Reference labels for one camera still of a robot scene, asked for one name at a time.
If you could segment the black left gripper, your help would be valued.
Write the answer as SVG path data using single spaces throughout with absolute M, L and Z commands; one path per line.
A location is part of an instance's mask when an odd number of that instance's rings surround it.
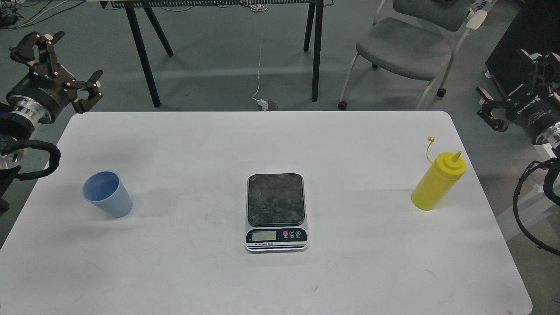
M 8 92 L 7 100 L 14 105 L 20 98 L 30 98 L 46 109 L 46 114 L 39 120 L 41 124 L 52 124 L 60 113 L 72 104 L 77 114 L 86 113 L 103 98 L 100 92 L 100 78 L 104 71 L 97 70 L 86 81 L 69 80 L 66 71 L 58 62 L 54 52 L 56 44 L 65 32 L 54 35 L 41 35 L 34 31 L 15 47 L 10 47 L 10 59 L 28 66 L 28 73 Z M 66 84 L 66 91 L 59 84 Z M 78 98 L 78 92 L 87 92 L 87 98 Z

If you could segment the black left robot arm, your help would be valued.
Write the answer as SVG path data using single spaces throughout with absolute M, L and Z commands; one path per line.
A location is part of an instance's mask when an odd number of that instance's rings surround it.
M 10 48 L 10 59 L 28 67 L 28 73 L 8 91 L 1 104 L 0 193 L 4 195 L 14 180 L 30 181 L 54 173 L 61 153 L 50 142 L 36 139 L 39 126 L 52 124 L 68 105 L 78 114 L 86 113 L 103 98 L 99 80 L 102 70 L 88 80 L 77 80 L 59 61 L 54 45 L 65 32 L 42 35 L 31 32 Z M 29 149 L 49 154 L 43 170 L 22 173 L 22 160 Z

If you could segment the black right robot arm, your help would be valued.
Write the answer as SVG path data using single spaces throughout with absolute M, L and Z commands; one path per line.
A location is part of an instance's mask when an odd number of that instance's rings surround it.
M 523 49 L 518 49 L 516 53 L 522 59 L 525 81 L 502 101 L 494 100 L 484 88 L 476 88 L 481 97 L 481 108 L 477 114 L 494 131 L 505 132 L 509 124 L 514 123 L 533 145 L 551 145 L 553 157 L 544 161 L 534 160 L 523 171 L 514 190 L 512 209 L 521 232 L 539 249 L 558 256 L 558 249 L 539 240 L 524 227 L 519 215 L 518 198 L 526 179 L 536 170 L 543 169 L 546 170 L 543 193 L 554 204 L 560 203 L 559 195 L 554 192 L 554 183 L 560 171 L 559 56 L 554 52 L 529 54 Z

